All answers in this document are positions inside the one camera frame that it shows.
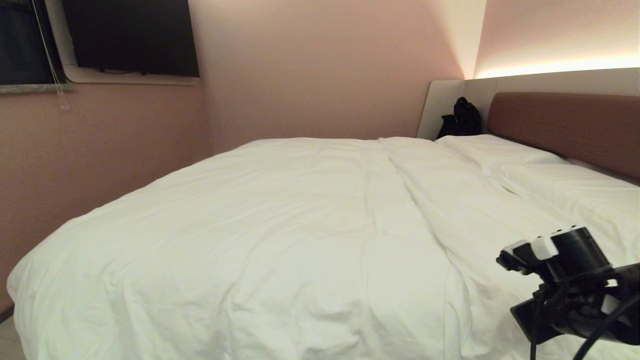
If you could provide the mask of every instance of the black bag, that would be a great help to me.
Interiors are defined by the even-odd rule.
[[[469,136],[479,135],[482,132],[480,112],[464,97],[456,101],[453,106],[453,113],[454,115],[444,115],[442,117],[442,128],[438,133],[438,139],[447,135]]]

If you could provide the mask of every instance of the window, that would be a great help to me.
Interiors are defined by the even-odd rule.
[[[0,85],[66,83],[44,0],[0,0]]]

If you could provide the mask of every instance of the pillow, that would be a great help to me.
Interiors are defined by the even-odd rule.
[[[640,187],[577,165],[502,164],[492,179],[587,226],[614,265],[640,261]]]
[[[445,136],[436,140],[436,143],[477,163],[485,176],[491,176],[491,172],[503,163],[567,163],[551,152],[510,142],[493,135]]]

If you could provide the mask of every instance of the television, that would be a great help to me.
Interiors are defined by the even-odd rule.
[[[77,65],[199,77],[188,0],[62,0]]]

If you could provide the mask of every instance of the headboard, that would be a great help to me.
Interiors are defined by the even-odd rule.
[[[640,97],[501,92],[487,130],[640,179]]]

